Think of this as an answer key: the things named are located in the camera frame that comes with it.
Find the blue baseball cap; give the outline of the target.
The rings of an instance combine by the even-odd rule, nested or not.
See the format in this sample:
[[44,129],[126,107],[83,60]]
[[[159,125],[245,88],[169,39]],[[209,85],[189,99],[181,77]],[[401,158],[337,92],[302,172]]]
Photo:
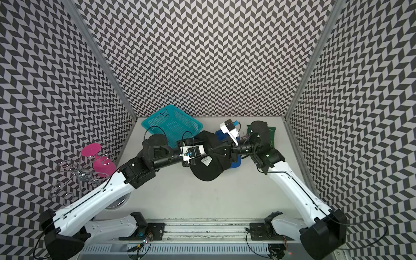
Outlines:
[[[218,138],[218,140],[220,142],[225,141],[227,139],[227,137],[229,136],[228,134],[224,134],[221,130],[216,131],[215,135],[216,135],[216,137]],[[240,167],[241,162],[242,162],[241,156],[237,156],[237,161],[232,162],[230,168],[234,169],[234,168]]]

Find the black cap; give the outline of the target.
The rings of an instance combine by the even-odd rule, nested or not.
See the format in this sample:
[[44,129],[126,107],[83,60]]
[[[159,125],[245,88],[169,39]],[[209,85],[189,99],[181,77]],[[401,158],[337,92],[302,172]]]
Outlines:
[[221,143],[214,133],[202,131],[196,139],[202,140],[206,155],[195,159],[190,166],[192,173],[199,180],[210,182],[231,167],[230,148]]

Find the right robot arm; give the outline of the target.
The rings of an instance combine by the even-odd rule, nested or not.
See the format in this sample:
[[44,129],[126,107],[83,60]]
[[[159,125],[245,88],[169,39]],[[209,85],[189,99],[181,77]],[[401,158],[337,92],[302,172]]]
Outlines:
[[316,196],[294,173],[285,157],[271,145],[270,131],[265,121],[254,121],[246,138],[241,138],[237,123],[231,119],[221,123],[230,151],[227,156],[248,155],[257,169],[273,180],[293,202],[301,219],[278,213],[271,227],[281,236],[300,242],[308,255],[322,260],[346,242],[347,217],[333,210]]

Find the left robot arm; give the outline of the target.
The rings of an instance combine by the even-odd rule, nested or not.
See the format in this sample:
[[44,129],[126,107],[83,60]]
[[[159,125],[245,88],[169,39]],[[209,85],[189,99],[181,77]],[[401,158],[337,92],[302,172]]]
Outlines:
[[81,199],[39,217],[48,258],[69,260],[88,245],[114,238],[143,238],[147,222],[140,212],[119,219],[95,221],[93,218],[117,199],[128,195],[156,176],[158,170],[182,163],[194,165],[205,156],[208,142],[199,135],[182,139],[172,148],[163,134],[154,134],[142,142],[139,154],[120,166],[103,184]]

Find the teal plastic basket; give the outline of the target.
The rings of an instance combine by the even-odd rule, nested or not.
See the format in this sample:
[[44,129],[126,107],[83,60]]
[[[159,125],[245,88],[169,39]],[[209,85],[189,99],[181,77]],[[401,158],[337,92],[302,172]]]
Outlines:
[[171,148],[177,147],[177,141],[182,139],[182,135],[186,131],[195,136],[203,129],[201,122],[173,105],[168,105],[155,112],[141,125],[151,134],[165,133]]

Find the green crisp bag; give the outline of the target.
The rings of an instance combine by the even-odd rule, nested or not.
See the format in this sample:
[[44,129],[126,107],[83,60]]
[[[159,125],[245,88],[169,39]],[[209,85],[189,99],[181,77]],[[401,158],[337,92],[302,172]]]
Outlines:
[[[269,130],[269,135],[270,135],[270,147],[274,148],[275,147],[275,131],[276,128],[275,127],[268,127]],[[248,125],[247,128],[247,134],[251,134],[252,130],[251,130],[251,125]]]

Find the pink plastic wine glass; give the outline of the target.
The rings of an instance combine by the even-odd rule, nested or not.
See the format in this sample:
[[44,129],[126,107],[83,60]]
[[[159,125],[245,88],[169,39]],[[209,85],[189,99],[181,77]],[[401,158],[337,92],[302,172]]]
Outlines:
[[89,144],[81,150],[81,155],[92,159],[94,172],[102,178],[109,178],[116,171],[116,165],[108,153],[101,152],[101,145],[97,143]]

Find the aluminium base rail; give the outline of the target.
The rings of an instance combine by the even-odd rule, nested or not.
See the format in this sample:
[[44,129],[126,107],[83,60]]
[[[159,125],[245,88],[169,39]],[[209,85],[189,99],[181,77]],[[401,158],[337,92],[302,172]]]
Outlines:
[[84,247],[76,260],[182,257],[309,260],[300,242],[276,234],[261,219],[151,220],[145,237],[111,238]]

